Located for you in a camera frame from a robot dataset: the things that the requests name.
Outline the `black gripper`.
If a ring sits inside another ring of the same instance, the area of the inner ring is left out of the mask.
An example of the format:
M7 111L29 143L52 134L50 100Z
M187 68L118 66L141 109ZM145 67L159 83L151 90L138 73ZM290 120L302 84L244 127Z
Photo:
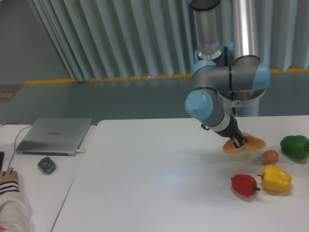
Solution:
M231 115L224 115L222 121L217 126L206 127L204 124L201 124L201 127L207 131L212 130L221 137L232 139L235 148L242 147L243 143L247 141L246 136L241 134L236 119Z

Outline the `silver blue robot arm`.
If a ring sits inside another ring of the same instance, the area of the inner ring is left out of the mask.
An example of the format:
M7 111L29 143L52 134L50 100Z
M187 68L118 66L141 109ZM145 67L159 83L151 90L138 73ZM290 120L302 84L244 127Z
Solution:
M219 67L223 58L228 61L228 49L219 41L218 16L220 1L188 0L193 10L198 49L192 80L193 91L185 100L185 109L191 117L202 123L202 128L229 138L239 149L248 142L238 128L234 115L227 112L217 100L220 92L266 89L270 82L269 66L259 57L255 2L233 0L233 65Z

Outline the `cream striped sleeve forearm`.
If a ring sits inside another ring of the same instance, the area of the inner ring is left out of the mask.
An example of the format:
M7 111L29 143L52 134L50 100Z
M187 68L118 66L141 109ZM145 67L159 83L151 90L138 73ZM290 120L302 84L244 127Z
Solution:
M0 231L30 231L29 209L15 181L5 181L0 185Z

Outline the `person's hand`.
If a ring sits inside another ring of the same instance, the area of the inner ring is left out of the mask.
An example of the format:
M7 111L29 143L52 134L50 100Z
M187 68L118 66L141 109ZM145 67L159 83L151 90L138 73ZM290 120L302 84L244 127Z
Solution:
M0 172L0 184L7 182L19 182L17 171L13 167L8 168L6 171Z

